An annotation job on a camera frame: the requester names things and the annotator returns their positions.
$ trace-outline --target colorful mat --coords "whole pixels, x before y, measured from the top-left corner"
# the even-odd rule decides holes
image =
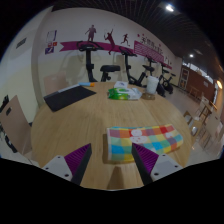
[[[172,124],[152,127],[107,128],[108,160],[134,161],[132,143],[141,145],[158,155],[175,150],[183,144],[183,137]]]

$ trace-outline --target exercise bike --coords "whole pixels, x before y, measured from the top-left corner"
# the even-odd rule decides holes
[[[130,75],[130,72],[129,72],[129,69],[131,69],[131,65],[128,64],[128,56],[130,56],[130,57],[133,57],[133,56],[137,57],[137,55],[133,54],[128,48],[122,49],[121,47],[119,47],[119,49],[121,51],[121,54],[125,55],[125,67],[126,67],[126,72],[127,72],[129,84],[136,85],[136,86],[139,86],[139,87],[146,87],[146,85],[142,85],[141,82],[144,79],[144,77],[148,77],[146,75],[146,71],[150,71],[150,73],[151,73],[151,72],[154,71],[154,68],[151,67],[151,64],[150,64],[150,66],[143,65],[143,67],[145,68],[145,71],[142,72],[142,74],[139,77],[139,79],[134,78],[133,76]]]
[[[163,62],[160,62],[161,66],[162,66],[162,75],[160,76],[160,80],[163,79],[163,83],[162,86],[163,88],[169,92],[169,94],[173,93],[173,86],[170,84],[170,80],[173,78],[172,76],[176,76],[174,74],[171,73],[171,76],[169,79],[166,79],[163,75],[164,73],[169,73],[169,71],[165,70],[164,67],[167,67],[166,64],[164,64]]]
[[[78,41],[76,43],[77,48],[79,51],[86,51],[86,69],[88,71],[88,78],[89,82],[98,82],[93,77],[93,69],[94,64],[91,63],[91,51],[97,51],[97,50],[104,50],[101,46],[99,46],[97,43],[93,41],[88,41],[88,44],[81,44],[83,41]],[[109,76],[108,72],[115,72],[120,71],[119,65],[103,65],[100,68],[100,71],[103,72],[101,77],[101,82],[106,82],[107,80],[111,80],[111,77]]]
[[[175,77],[176,75],[170,73],[170,78],[169,79],[166,79],[164,76],[163,76],[163,87],[166,91],[169,92],[169,94],[172,94],[173,93],[173,86],[170,84],[170,81],[173,77]]]
[[[161,81],[162,79],[164,79],[163,74],[164,74],[164,73],[169,73],[169,72],[168,72],[167,70],[164,70],[164,69],[163,69],[163,67],[166,67],[166,64],[164,64],[162,61],[159,61],[159,63],[160,63],[161,66],[162,66],[162,74],[161,74],[160,77],[159,77],[159,83],[158,83],[158,86],[157,86],[156,91],[157,91],[157,93],[158,93],[160,96],[162,96],[162,97],[166,97],[164,86],[163,86],[163,84],[160,83],[160,81]]]

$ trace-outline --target door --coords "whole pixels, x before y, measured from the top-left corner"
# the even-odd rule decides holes
[[[188,76],[189,76],[189,71],[187,69],[182,68],[180,81],[179,81],[179,87],[183,90],[186,89]]]

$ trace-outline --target person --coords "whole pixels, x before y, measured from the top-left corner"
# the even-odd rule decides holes
[[[128,40],[127,40],[127,38],[128,38],[128,34],[123,35],[123,37],[124,37],[124,41],[121,42],[121,44],[123,44],[124,42],[127,41],[127,45],[128,45]]]
[[[112,32],[113,32],[113,29],[112,29],[111,33],[107,33],[107,38],[106,38],[105,35],[104,35],[104,39],[105,39],[105,40],[109,40],[109,41],[110,41],[110,44],[111,44],[111,49],[110,49],[110,51],[108,52],[109,55],[110,55],[110,52],[111,52],[111,51],[114,49],[114,47],[115,47],[115,43],[114,43],[114,40],[113,40],[113,37],[112,37]]]
[[[93,41],[94,33],[96,33],[96,29],[94,28],[94,25],[92,25],[92,27],[90,27],[89,30],[86,31],[86,33],[88,33],[88,32],[89,32],[88,41],[90,39],[91,39],[91,41]]]

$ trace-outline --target table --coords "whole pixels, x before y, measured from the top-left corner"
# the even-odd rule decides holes
[[[217,111],[218,108],[216,107],[216,105],[214,103],[212,103],[211,101],[209,101],[209,102],[215,108],[215,110]]]
[[[143,183],[135,162],[113,164],[104,160],[107,152],[106,128],[112,126],[143,127],[173,124],[183,136],[184,143],[168,155],[185,167],[191,151],[189,127],[181,112],[165,98],[155,100],[122,101],[107,98],[108,89],[115,83],[95,83],[85,87],[97,94],[78,101],[57,112],[46,104],[39,109],[31,130],[33,156],[40,167],[56,155],[65,156],[88,143],[92,155],[81,182],[93,189],[130,189]]]
[[[192,89],[193,89],[193,91],[195,92],[194,97],[197,99],[197,93],[199,92],[199,90],[196,89],[195,87],[191,86],[191,90],[190,90],[190,92],[189,92],[189,95],[191,95]]]
[[[206,102],[203,101],[203,100],[202,100],[202,102],[203,102],[203,104],[204,104],[205,106],[204,106],[203,110],[201,111],[199,117],[201,117],[201,115],[204,114],[203,112],[204,112],[205,109],[207,108],[207,111],[208,111],[208,112],[207,112],[206,114],[204,114],[204,115],[205,115],[205,119],[204,119],[203,122],[202,122],[202,124],[205,124],[205,121],[206,121],[208,115],[212,113],[212,106],[210,106],[208,103],[206,103]]]

